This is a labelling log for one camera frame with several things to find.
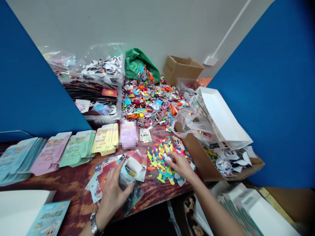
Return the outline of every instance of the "green plastic bag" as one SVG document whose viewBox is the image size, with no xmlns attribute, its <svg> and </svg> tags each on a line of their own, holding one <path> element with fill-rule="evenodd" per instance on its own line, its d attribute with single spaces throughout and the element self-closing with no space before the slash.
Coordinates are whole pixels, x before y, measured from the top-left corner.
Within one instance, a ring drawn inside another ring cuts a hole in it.
<svg viewBox="0 0 315 236">
<path fill-rule="evenodd" d="M 161 77 L 158 69 L 144 52 L 138 48 L 132 48 L 126 51 L 125 70 L 127 78 L 139 79 L 138 73 L 143 66 L 146 66 L 146 68 L 153 74 L 154 81 L 160 82 Z"/>
</svg>

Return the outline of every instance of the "wooden table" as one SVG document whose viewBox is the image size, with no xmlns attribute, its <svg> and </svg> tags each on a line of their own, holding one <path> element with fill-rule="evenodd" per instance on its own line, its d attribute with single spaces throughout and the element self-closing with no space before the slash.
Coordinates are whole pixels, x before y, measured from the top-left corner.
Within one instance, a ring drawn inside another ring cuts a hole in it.
<svg viewBox="0 0 315 236">
<path fill-rule="evenodd" d="M 148 150 L 151 151 L 153 149 L 152 147 L 156 143 L 159 143 L 160 139 L 174 135 L 173 133 L 167 132 L 165 126 L 160 125 L 154 127 L 150 132 L 152 142 L 143 143 L 139 138 L 139 145 L 137 148 L 142 154 L 147 154 Z M 126 152 L 126 150 L 120 148 L 117 149 L 115 155 L 123 154 L 124 152 Z M 85 187 L 95 173 L 94 167 L 107 157 L 108 156 L 102 157 L 101 155 L 97 155 L 90 162 L 81 166 L 75 168 L 62 167 L 58 171 L 49 174 L 31 176 L 31 178 L 25 181 L 6 187 L 0 187 L 0 191 L 24 189 L 56 190 L 57 192 L 53 199 L 54 202 L 71 200 L 70 207 L 61 225 L 59 235 L 78 235 L 85 224 L 89 222 L 90 215 L 96 207 L 96 204 L 93 204 L 92 202 L 91 192 L 87 191 Z M 182 187 L 179 187 L 178 184 L 172 186 L 169 181 L 162 183 L 157 180 L 158 174 L 156 169 L 147 170 L 145 181 L 138 181 L 144 195 L 141 198 L 137 209 L 132 210 L 128 216 L 192 190 L 192 186 L 188 182 Z"/>
</svg>

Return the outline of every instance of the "wristwatch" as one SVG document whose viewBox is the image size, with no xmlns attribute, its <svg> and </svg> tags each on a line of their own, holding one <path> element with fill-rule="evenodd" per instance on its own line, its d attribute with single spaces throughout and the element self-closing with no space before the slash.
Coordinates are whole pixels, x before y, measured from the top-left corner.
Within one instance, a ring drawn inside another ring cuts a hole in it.
<svg viewBox="0 0 315 236">
<path fill-rule="evenodd" d="M 98 211 L 98 206 L 97 208 L 93 211 L 91 217 L 90 217 L 90 220 L 91 220 L 91 228 L 92 228 L 92 234 L 94 236 L 102 236 L 103 235 L 103 232 L 100 232 L 97 228 L 97 225 L 96 225 L 96 220 L 95 220 L 95 215 Z"/>
</svg>

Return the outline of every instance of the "human hand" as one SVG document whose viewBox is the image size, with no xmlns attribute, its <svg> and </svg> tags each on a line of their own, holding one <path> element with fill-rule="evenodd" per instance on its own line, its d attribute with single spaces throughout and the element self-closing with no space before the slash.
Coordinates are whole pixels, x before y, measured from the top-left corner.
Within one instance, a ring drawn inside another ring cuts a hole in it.
<svg viewBox="0 0 315 236">
<path fill-rule="evenodd" d="M 179 155 L 176 152 L 168 152 L 168 156 L 171 157 L 172 161 L 166 160 L 166 163 L 172 167 L 180 176 L 184 177 L 188 181 L 197 176 L 191 168 L 186 157 Z"/>
<path fill-rule="evenodd" d="M 96 225 L 100 231 L 104 230 L 115 213 L 126 202 L 136 183 L 136 181 L 134 181 L 132 184 L 128 185 L 124 191 L 118 186 L 120 170 L 124 162 L 125 160 L 120 162 L 117 167 L 112 168 L 107 175 L 103 197 L 95 216 Z"/>
</svg>

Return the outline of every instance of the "blue panel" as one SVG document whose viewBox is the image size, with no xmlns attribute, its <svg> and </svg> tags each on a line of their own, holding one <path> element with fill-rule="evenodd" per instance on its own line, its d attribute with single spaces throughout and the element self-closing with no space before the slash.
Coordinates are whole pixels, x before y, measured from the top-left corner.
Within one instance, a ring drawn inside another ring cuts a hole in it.
<svg viewBox="0 0 315 236">
<path fill-rule="evenodd" d="M 0 131 L 25 130 L 49 137 L 91 129 L 4 0 L 0 32 Z M 0 142 L 25 137 L 0 134 Z"/>
<path fill-rule="evenodd" d="M 315 37 L 303 1 L 276 0 L 209 84 L 254 140 L 257 185 L 315 187 Z"/>
</svg>

